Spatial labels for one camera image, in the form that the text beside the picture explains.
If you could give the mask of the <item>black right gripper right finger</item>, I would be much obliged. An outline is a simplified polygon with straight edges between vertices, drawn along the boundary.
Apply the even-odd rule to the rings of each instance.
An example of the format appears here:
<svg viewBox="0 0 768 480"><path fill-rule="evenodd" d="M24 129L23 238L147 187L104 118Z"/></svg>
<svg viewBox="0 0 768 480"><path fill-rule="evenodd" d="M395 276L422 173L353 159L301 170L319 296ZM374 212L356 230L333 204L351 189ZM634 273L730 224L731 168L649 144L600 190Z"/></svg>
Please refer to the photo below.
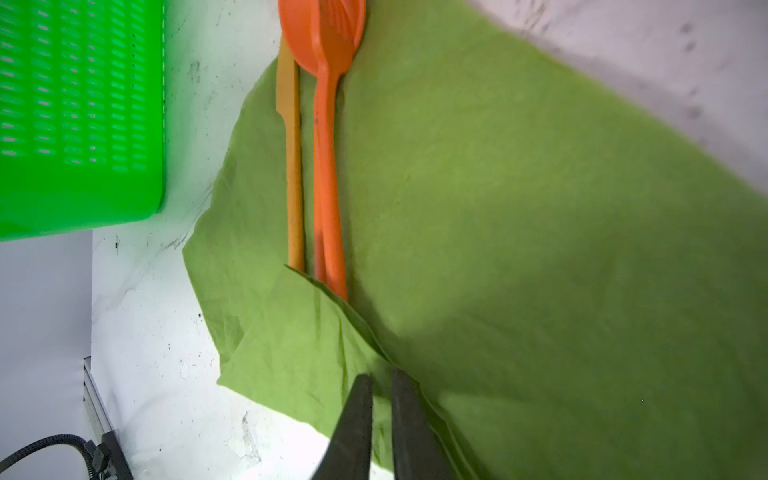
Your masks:
<svg viewBox="0 0 768 480"><path fill-rule="evenodd" d="M392 444L396 479L455 478L429 426L416 385L402 370L393 371Z"/></svg>

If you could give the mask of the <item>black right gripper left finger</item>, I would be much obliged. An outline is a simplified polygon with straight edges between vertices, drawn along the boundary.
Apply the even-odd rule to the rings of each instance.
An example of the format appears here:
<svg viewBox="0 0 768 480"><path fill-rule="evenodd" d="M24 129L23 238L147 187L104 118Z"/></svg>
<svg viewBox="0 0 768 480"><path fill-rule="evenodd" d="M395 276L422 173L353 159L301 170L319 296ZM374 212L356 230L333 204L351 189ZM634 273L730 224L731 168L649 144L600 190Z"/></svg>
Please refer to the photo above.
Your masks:
<svg viewBox="0 0 768 480"><path fill-rule="evenodd" d="M373 378L358 375L312 480L368 480L373 421Z"/></svg>

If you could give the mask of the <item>green paper napkin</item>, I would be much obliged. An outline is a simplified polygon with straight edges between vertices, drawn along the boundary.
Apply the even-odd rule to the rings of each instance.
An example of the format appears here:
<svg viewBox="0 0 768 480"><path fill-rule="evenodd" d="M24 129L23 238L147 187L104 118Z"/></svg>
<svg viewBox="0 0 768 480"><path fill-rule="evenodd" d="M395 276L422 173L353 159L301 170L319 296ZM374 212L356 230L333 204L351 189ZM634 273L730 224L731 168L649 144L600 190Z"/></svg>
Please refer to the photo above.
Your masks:
<svg viewBox="0 0 768 480"><path fill-rule="evenodd" d="M763 479L767 201L462 1L372 1L339 90L349 295L286 265L276 70L183 250L219 382L334 430L419 383L461 479Z"/></svg>

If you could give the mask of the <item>orange plastic spoon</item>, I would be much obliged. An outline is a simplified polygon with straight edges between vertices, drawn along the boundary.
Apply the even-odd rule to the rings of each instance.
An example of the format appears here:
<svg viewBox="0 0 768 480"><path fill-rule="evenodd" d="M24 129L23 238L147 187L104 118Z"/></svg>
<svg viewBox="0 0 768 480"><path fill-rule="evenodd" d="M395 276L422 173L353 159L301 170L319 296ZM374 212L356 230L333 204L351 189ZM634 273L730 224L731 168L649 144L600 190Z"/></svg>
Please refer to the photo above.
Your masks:
<svg viewBox="0 0 768 480"><path fill-rule="evenodd" d="M322 207L325 284L348 296L335 162L335 110L340 78L359 49L366 18L364 1L278 3L281 27L299 66L316 78L314 96L314 203Z"/></svg>

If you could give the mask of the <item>orange plastic fork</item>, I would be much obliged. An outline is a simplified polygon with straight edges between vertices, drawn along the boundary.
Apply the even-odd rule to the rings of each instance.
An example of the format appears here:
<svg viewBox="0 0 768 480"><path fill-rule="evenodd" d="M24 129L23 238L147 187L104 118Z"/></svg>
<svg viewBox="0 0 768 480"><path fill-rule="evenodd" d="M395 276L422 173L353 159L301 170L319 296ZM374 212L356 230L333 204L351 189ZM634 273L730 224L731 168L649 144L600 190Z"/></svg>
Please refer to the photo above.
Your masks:
<svg viewBox="0 0 768 480"><path fill-rule="evenodd" d="M314 276L318 281L325 283L327 280L327 273L324 255L322 207L318 200L314 203L313 220Z"/></svg>

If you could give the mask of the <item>bright green plastic basket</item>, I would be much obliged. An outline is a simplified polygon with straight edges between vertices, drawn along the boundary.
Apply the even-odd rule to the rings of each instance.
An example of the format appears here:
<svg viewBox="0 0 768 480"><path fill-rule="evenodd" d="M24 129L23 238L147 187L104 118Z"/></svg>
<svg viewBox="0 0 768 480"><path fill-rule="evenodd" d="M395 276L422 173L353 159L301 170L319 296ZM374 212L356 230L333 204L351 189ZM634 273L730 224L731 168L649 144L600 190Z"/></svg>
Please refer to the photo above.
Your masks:
<svg viewBox="0 0 768 480"><path fill-rule="evenodd" d="M166 187L166 5L1 5L1 237L130 223Z"/></svg>

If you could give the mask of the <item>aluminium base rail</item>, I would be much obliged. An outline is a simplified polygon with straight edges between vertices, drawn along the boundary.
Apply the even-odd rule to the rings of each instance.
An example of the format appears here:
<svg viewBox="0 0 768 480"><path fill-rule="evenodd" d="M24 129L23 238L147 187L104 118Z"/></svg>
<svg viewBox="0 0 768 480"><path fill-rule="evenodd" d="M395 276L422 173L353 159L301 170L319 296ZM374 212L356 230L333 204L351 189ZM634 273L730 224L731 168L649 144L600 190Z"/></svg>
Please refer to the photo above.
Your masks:
<svg viewBox="0 0 768 480"><path fill-rule="evenodd" d="M91 357L84 359L83 402L93 432L86 442L92 459L89 465L96 479L133 480L134 476L121 448L117 432L107 416L91 371Z"/></svg>

